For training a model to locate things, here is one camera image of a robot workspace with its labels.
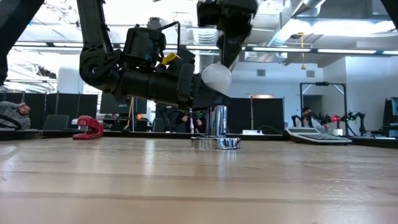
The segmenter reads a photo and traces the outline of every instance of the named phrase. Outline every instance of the metal stand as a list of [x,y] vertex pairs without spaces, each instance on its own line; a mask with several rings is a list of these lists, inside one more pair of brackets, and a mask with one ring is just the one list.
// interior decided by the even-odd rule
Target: metal stand
[[192,137],[191,146],[198,149],[240,149],[240,138],[226,137],[226,106],[211,106],[207,109],[206,136]]

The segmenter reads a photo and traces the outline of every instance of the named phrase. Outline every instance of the desk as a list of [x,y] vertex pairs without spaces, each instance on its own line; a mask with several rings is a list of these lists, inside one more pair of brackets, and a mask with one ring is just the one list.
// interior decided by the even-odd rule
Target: desk
[[181,139],[0,142],[0,223],[396,223],[398,151]]

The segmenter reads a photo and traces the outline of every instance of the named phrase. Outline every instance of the robot workstation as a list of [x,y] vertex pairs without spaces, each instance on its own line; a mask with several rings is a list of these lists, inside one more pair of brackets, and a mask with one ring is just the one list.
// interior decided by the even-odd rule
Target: robot workstation
[[[79,79],[102,92],[101,110],[111,101],[117,110],[127,105],[126,124],[112,117],[111,129],[96,117],[98,95],[91,100],[79,92],[77,106],[61,107],[71,100],[58,91],[42,95],[44,128],[31,129],[39,104],[28,98],[41,96],[23,92],[22,101],[5,103],[17,93],[4,94],[0,223],[397,223],[398,98],[386,100],[384,120],[389,121],[375,134],[365,128],[370,115],[349,110],[347,83],[300,82],[297,115],[285,116],[284,98],[228,96],[239,54],[256,51],[246,42],[253,20],[261,4],[271,1],[277,0],[194,1],[195,28],[211,27],[218,35],[218,63],[198,73],[195,51],[181,41],[179,21],[165,25],[151,17],[145,26],[128,28],[123,46],[115,45],[105,1],[77,0],[79,20],[72,25],[83,37]],[[284,7],[300,2],[291,16],[296,18],[319,10],[326,0],[280,1]],[[0,0],[2,88],[15,70],[10,52],[49,2]],[[381,2],[397,27],[397,5]],[[177,44],[170,51],[165,31],[174,28]],[[300,35],[295,36],[303,41]],[[311,86],[339,92],[343,114],[307,108],[303,95]],[[156,103],[159,117],[153,122],[139,118],[141,100]],[[93,114],[85,112],[87,105],[95,108]],[[75,107],[75,119],[67,116],[65,122],[60,111]],[[266,109],[258,112],[258,107]],[[356,120],[359,134],[349,125]],[[114,129],[116,122],[121,129]],[[189,131],[178,133],[176,123]]]

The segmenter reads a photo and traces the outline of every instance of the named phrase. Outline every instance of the wall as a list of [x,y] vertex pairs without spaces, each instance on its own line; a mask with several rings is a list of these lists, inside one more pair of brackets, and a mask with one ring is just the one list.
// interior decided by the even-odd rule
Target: wall
[[[346,83],[346,59],[341,58],[334,63],[323,68],[323,79],[330,83]],[[324,114],[330,116],[344,115],[344,96],[334,86],[324,86],[324,95],[322,99],[322,109]],[[337,128],[336,123],[330,124],[332,129]]]
[[[285,122],[292,124],[291,116],[300,112],[300,82],[322,82],[323,70],[316,64],[306,64],[307,70],[315,71],[315,78],[307,78],[301,64],[284,66],[278,63],[239,62],[233,70],[233,81],[228,96],[249,98],[250,95],[273,95],[284,98]],[[266,69],[265,77],[257,77],[257,69]],[[324,89],[311,87],[306,94],[322,95]]]
[[[398,96],[398,57],[346,57],[347,102],[351,111],[365,111],[365,128],[382,126],[384,100]],[[358,134],[358,122],[351,122]]]

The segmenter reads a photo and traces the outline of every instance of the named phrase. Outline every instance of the ceiling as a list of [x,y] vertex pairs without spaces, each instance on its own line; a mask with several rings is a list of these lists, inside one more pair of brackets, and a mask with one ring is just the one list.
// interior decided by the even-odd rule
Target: ceiling
[[[310,9],[292,18],[292,12],[301,4],[301,0],[257,0],[259,10],[253,21],[251,35],[246,44],[251,46],[275,47],[308,47],[326,49],[396,49],[398,36],[394,26],[389,22],[379,0],[326,0],[317,9]],[[209,29],[199,29],[196,18],[197,0],[111,0],[104,5],[106,23],[110,28],[109,36],[113,43],[123,44],[128,28],[135,24],[146,26],[150,17],[159,17],[161,24],[180,21],[182,24],[182,44],[203,44],[200,36]],[[292,34],[303,32],[301,38],[292,39]],[[168,44],[177,43],[176,29],[164,31]],[[21,35],[20,42],[64,42],[82,43],[81,30],[76,0],[47,0],[35,18]],[[18,49],[18,52],[31,52],[20,56],[25,62],[14,62],[11,66],[26,69],[29,66],[43,65],[58,72],[57,63],[51,63],[49,52],[61,54],[78,54],[59,52],[57,50],[35,50],[34,48]],[[324,66],[336,56],[308,55],[305,63],[318,63]],[[270,53],[255,53],[239,58],[240,62],[277,62],[301,63],[301,54],[288,53],[283,56]]]

